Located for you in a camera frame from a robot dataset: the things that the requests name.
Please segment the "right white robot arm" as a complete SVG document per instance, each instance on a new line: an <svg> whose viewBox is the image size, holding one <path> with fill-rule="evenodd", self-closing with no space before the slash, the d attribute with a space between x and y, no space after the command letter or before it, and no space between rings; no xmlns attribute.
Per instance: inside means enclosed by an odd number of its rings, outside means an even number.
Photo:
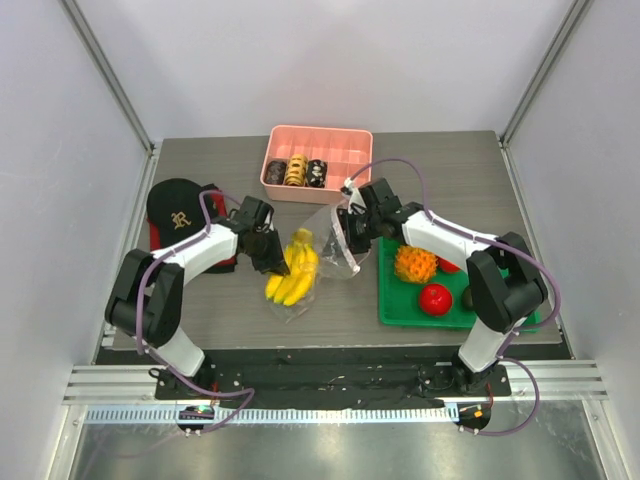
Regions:
<svg viewBox="0 0 640 480"><path fill-rule="evenodd" d="M344 181L348 204L338 218L349 250L374 239L427 250L466 273L476 320L452 359L451 380L462 394L482 390L519 327L548 298L540 264L513 232L480 234L445 220L417 202L403 205L386 179L357 187Z"/></svg>

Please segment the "fake pineapple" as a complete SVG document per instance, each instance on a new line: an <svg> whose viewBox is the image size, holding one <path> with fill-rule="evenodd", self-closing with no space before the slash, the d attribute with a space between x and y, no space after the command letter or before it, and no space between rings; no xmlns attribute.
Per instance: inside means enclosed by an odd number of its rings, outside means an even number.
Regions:
<svg viewBox="0 0 640 480"><path fill-rule="evenodd" d="M399 246L394 259L396 277L411 284L426 284L436 274L438 257L433 253L411 246Z"/></svg>

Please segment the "red fake apple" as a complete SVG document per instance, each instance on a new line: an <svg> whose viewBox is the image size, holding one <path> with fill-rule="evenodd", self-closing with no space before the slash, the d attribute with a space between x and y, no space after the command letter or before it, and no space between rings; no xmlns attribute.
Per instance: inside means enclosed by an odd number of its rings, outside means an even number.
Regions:
<svg viewBox="0 0 640 480"><path fill-rule="evenodd" d="M449 313L453 306L451 292L441 284L427 284L419 294L419 307L430 316L441 317Z"/></svg>

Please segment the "red fake tomato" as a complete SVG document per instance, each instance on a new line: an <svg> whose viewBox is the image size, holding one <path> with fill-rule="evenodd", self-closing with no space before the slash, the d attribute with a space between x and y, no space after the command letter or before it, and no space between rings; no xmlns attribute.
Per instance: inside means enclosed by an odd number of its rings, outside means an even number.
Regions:
<svg viewBox="0 0 640 480"><path fill-rule="evenodd" d="M456 274L461 271L461 269L454 263L451 263L441 257L438 258L438 268L446 274Z"/></svg>

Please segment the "yellow fake banana bunch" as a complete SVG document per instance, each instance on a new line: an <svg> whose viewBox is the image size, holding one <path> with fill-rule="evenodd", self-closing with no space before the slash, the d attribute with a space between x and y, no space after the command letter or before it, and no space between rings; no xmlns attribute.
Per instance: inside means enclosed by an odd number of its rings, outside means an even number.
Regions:
<svg viewBox="0 0 640 480"><path fill-rule="evenodd" d="M272 274L265 286L265 298L274 304L292 307L312 290L319 257L313 248L313 233L306 228L296 230L284 253L289 274Z"/></svg>

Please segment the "clear zip top bag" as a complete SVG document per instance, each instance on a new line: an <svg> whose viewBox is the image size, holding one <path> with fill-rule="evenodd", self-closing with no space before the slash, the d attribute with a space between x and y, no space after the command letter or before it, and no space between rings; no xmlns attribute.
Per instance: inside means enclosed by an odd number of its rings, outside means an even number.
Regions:
<svg viewBox="0 0 640 480"><path fill-rule="evenodd" d="M313 233L313 248L318 254L319 265L311 292L298 304L284 307L266 299L273 313L285 322L298 318L311 308L316 300L321 282L349 280L355 277L371 251L370 249L367 253L358 255L349 251L338 220L337 210L339 207L345 207L345 203L324 206L299 227L306 228Z"/></svg>

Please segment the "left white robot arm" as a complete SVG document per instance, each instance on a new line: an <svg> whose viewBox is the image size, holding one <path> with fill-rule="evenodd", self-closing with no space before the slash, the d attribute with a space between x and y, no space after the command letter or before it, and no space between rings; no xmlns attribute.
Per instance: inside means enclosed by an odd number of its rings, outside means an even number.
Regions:
<svg viewBox="0 0 640 480"><path fill-rule="evenodd" d="M230 216L213 218L204 201L204 226L164 249L129 251L123 258L105 308L108 324L136 341L178 377L190 398L205 397L214 369L204 351L181 328L184 287L222 260L244 254L255 271L287 274L273 207L247 196Z"/></svg>

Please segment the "dark green fake avocado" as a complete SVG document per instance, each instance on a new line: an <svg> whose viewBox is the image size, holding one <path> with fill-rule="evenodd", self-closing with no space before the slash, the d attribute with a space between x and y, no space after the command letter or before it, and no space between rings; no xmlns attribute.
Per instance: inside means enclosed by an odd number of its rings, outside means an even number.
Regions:
<svg viewBox="0 0 640 480"><path fill-rule="evenodd" d="M473 311L474 310L474 304L473 304L471 288L469 286L465 287L464 290L462 291L462 294L461 294L461 297L460 297L460 301L461 301L462 307L465 310L467 310L467 311Z"/></svg>

